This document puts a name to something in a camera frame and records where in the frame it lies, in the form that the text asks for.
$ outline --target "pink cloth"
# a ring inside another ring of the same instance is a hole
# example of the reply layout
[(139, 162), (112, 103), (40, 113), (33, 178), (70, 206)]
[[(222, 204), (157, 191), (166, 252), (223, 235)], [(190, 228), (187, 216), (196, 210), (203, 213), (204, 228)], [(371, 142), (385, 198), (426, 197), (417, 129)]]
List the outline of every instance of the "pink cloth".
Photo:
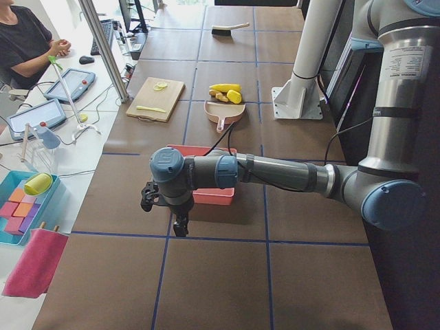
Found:
[(30, 241), (9, 275), (2, 294), (38, 298), (47, 292), (68, 238), (51, 230), (32, 230)]

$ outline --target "teal tray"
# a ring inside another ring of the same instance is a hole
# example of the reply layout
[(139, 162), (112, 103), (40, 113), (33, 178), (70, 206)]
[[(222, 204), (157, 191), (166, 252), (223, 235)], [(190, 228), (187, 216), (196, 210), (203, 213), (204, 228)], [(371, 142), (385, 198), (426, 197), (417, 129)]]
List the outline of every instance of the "teal tray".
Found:
[[(35, 175), (34, 172), (21, 172), (18, 170), (11, 170), (8, 175), (6, 175), (3, 182), (0, 184), (0, 207), (3, 206), (5, 202), (8, 201), (9, 196), (12, 194), (14, 189), (22, 182), (23, 180), (29, 179), (31, 176)], [(7, 232), (4, 232), (3, 229), (6, 226), (7, 220), (3, 217), (0, 217), (0, 243), (1, 244), (10, 244), (10, 245), (25, 245), (30, 238), (30, 230), (37, 228), (41, 225), (43, 221), (42, 214), (45, 209), (49, 205), (55, 190), (60, 185), (60, 179), (56, 175), (52, 175), (53, 183), (50, 186), (49, 190), (45, 192), (44, 198), (41, 195), (42, 203), (37, 213), (34, 216), (29, 228), (25, 231), (23, 235), (12, 235)]]

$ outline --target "pink bin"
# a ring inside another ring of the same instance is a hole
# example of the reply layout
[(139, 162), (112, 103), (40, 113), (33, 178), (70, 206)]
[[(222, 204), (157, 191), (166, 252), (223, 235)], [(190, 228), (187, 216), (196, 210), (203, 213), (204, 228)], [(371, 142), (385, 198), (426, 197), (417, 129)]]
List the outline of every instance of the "pink bin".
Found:
[[(183, 156), (203, 156), (209, 147), (205, 146), (181, 146), (176, 144), (169, 144), (171, 148), (177, 149)], [(237, 150), (231, 148), (232, 153), (236, 153)], [(230, 205), (234, 196), (234, 188), (201, 188), (194, 190), (192, 193), (194, 202), (198, 204), (217, 204), (217, 205)]]

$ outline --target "tablet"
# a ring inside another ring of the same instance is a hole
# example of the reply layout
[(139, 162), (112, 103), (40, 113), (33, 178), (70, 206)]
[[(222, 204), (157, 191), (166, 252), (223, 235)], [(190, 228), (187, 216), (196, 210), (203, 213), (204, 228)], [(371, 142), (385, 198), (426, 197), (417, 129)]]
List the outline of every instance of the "tablet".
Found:
[[(78, 69), (68, 69), (61, 75), (66, 82), (71, 94), (71, 99), (75, 102), (88, 90), (89, 86), (95, 81), (96, 75), (93, 72)], [(69, 99), (64, 92), (63, 85), (58, 79), (44, 94), (48, 100), (57, 99), (62, 103), (69, 103)]]
[(66, 115), (57, 99), (48, 100), (36, 107), (10, 115), (6, 118), (9, 131), (13, 140), (22, 140), (25, 133), (26, 123), (31, 127), (37, 127), (40, 122), (45, 122), (46, 127), (56, 127), (66, 120)]

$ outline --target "hand brush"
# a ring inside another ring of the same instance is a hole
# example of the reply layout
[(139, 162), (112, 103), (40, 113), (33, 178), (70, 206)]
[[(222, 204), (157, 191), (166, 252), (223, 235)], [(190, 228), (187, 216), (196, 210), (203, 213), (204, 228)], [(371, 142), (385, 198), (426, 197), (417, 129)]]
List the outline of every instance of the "hand brush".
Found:
[(231, 30), (246, 28), (247, 26), (249, 26), (249, 23), (243, 23), (232, 26), (213, 25), (211, 33), (215, 34), (216, 36), (230, 36)]

